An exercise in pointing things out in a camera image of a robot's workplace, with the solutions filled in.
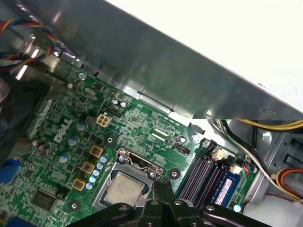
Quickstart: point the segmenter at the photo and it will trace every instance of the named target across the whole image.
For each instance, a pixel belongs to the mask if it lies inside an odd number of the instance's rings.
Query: blue capacitor
[[[63,153],[59,157],[59,162],[66,163],[68,160],[70,160],[71,155],[69,153]]]
[[[70,146],[75,146],[79,142],[79,138],[77,136],[72,136],[68,139],[68,144]]]
[[[100,175],[100,171],[97,170],[97,169],[95,169],[95,170],[93,171],[93,175],[94,175],[94,176],[99,176],[99,175]]]
[[[100,162],[106,163],[108,161],[108,156],[107,155],[102,155],[100,158]]]
[[[97,163],[97,169],[103,169],[104,164],[102,162]]]
[[[85,123],[84,122],[78,122],[77,124],[76,124],[76,129],[78,130],[78,131],[82,131],[82,130],[84,130],[85,129]]]
[[[91,182],[91,183],[96,182],[96,177],[94,177],[94,176],[89,177],[89,182]]]
[[[86,187],[86,189],[90,190],[90,189],[93,188],[93,184],[92,183],[87,183],[85,187]]]

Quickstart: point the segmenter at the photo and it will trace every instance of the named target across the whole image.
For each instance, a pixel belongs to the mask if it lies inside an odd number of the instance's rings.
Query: green circuit board
[[[203,135],[81,69],[66,65],[58,65],[53,75],[73,87],[66,89],[59,100],[42,100],[24,135],[29,142],[44,138],[50,147],[44,153],[30,146],[20,158],[21,166],[12,182],[0,185],[0,209],[8,212],[5,220],[18,216],[38,227],[64,227],[97,212],[93,201],[110,174],[120,148],[160,166],[163,178],[171,179],[176,192],[200,151]],[[100,114],[110,118],[106,127],[96,123]],[[77,128],[80,122],[85,125],[81,131]],[[75,145],[71,145],[73,137],[77,138]],[[176,147],[180,137],[183,142],[181,147]],[[84,187],[79,191],[72,184],[75,178],[88,182],[91,174],[81,168],[84,162],[96,166],[99,158],[90,154],[96,144],[104,149],[108,161],[92,189]],[[59,161],[62,154],[69,155],[65,163]],[[177,179],[172,179],[171,169],[179,170]],[[241,176],[233,197],[239,204],[255,177],[244,171]],[[57,192],[62,187],[67,190],[66,197],[59,199]]]

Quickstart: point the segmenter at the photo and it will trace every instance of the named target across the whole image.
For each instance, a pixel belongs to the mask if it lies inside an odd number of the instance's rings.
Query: ram slot
[[[218,184],[225,176],[225,173],[226,169],[222,168],[222,166],[214,166],[209,177],[202,186],[200,195],[197,196],[199,199],[196,202],[195,208],[199,209],[204,203],[210,202]]]
[[[194,203],[195,198],[197,197],[199,191],[201,190],[201,187],[205,179],[209,175],[213,165],[214,165],[213,163],[207,163],[206,166],[198,174],[198,179],[195,181],[195,184],[193,185],[193,189],[191,190],[187,200],[192,201]]]
[[[188,194],[192,189],[193,184],[198,178],[198,174],[200,173],[201,169],[207,165],[207,161],[199,158],[191,167],[190,175],[186,178],[185,186],[182,188],[181,193],[179,195],[179,199],[187,200]]]

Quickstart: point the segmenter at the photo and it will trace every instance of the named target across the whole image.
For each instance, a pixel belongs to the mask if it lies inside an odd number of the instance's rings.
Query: cable
[[[303,127],[303,120],[295,121],[295,122],[288,123],[288,124],[281,124],[281,125],[260,124],[260,123],[253,122],[253,121],[246,120],[246,119],[240,119],[240,121],[253,125],[253,126],[256,126],[261,129],[275,130],[275,131],[288,131],[288,130],[294,130],[294,129]]]
[[[290,188],[290,187],[288,187],[288,186],[286,186],[284,184],[284,178],[285,178],[285,176],[288,175],[288,174],[292,174],[292,173],[303,173],[303,169],[299,169],[299,168],[286,168],[286,169],[280,170],[276,174],[276,183],[281,188],[282,191],[284,191],[288,195],[296,198],[297,200],[301,201],[303,199],[301,197],[301,195],[298,192],[296,192],[295,190],[293,190],[292,188]]]
[[[51,34],[50,32],[47,31],[47,29],[44,25],[41,25],[35,21],[25,20],[22,18],[10,19],[10,20],[4,21],[0,24],[0,35],[5,29],[11,28],[12,26],[17,26],[17,25],[25,25],[25,26],[29,26],[29,27],[39,28],[49,37],[52,44],[50,45],[50,47],[48,48],[46,53],[41,54],[40,56],[34,57],[34,58],[28,58],[28,57],[18,56],[18,55],[0,55],[0,60],[11,60],[11,61],[20,60],[21,61],[16,64],[11,64],[11,65],[7,65],[4,67],[0,67],[1,72],[17,69],[23,65],[31,64],[35,61],[41,61],[44,58],[48,57],[49,55],[53,54],[53,49],[56,45],[57,39],[54,37],[53,34]]]

